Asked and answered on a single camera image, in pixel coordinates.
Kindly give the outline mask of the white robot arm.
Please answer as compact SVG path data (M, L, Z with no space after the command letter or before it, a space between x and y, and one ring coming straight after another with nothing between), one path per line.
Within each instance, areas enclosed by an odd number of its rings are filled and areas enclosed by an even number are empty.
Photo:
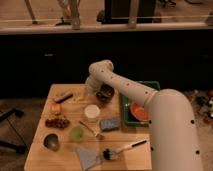
M143 107L149 114L152 171L204 171L194 111L185 95L174 89L156 90L117 75L110 60L89 66L89 92L103 83Z

